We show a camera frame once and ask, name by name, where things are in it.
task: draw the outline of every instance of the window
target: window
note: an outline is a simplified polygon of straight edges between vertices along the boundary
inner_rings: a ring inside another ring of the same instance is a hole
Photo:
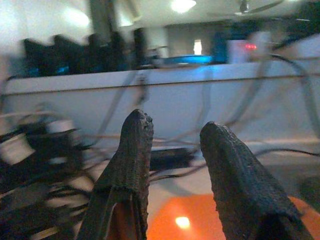
[[[202,55],[201,39],[194,40],[193,51],[194,51],[194,55]]]

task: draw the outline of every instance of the textured rubber pad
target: textured rubber pad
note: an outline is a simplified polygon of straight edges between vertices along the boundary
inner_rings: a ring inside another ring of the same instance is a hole
[[[274,216],[302,226],[278,181],[227,127],[209,122],[200,138],[227,240],[256,239]]]

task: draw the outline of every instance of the white wall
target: white wall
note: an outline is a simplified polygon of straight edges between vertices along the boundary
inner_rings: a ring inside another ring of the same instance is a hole
[[[312,86],[320,113],[318,64],[313,60],[304,66],[315,74]],[[206,105],[210,104],[204,123],[225,123],[238,108],[251,80],[257,76],[258,65],[222,64],[200,68],[155,69],[147,73],[151,85],[147,88],[148,100],[141,108],[153,118],[155,136],[172,138],[195,129],[203,101]],[[16,79],[8,85],[7,93],[11,95],[7,97],[5,108],[9,112],[33,111],[36,104],[51,102],[57,111],[70,116],[77,127],[88,134],[95,134],[118,86],[123,84],[129,73]],[[315,134],[295,72],[285,63],[274,61],[267,76],[269,79],[263,83],[252,105],[241,121],[232,127],[234,132],[244,141],[313,141]],[[138,92],[137,86],[125,90],[106,134],[120,132],[124,119],[136,107],[134,103]],[[199,133],[186,139],[197,141]]]
[[[1,0],[0,55],[21,56],[20,40],[45,44],[64,34],[76,41],[92,33],[88,0]]]

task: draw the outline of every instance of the power adapter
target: power adapter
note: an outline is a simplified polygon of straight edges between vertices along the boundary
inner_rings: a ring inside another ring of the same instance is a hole
[[[153,150],[151,152],[150,171],[188,168],[194,157],[193,152],[187,148]]]

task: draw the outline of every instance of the wall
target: wall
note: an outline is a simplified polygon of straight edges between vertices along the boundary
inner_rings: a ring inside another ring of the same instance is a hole
[[[216,23],[176,24],[166,29],[170,57],[193,55],[195,40],[201,40],[203,55],[212,54]]]
[[[169,56],[167,29],[161,26],[147,27],[144,33],[147,41],[147,48],[155,49],[159,47],[165,47],[160,49],[160,54],[163,58],[167,58]]]
[[[304,64],[312,77],[320,113],[319,61]],[[147,101],[140,106],[153,118],[155,136],[172,138],[194,130],[202,109],[208,121],[225,123],[257,76],[258,63],[214,65],[199,68],[155,69],[148,75]],[[8,86],[6,110],[33,111],[50,102],[54,110],[75,121],[87,134],[95,134],[116,92],[130,72],[111,72],[34,79],[16,79]],[[314,141],[315,134],[302,94],[300,79],[285,63],[274,61],[257,97],[241,121],[232,127],[244,141]],[[127,88],[106,130],[120,133],[126,116],[137,106],[138,78]],[[199,131],[186,140],[198,141]]]
[[[49,44],[64,34],[84,43],[92,33],[87,0],[2,0],[0,16],[0,55],[21,56],[25,38]]]

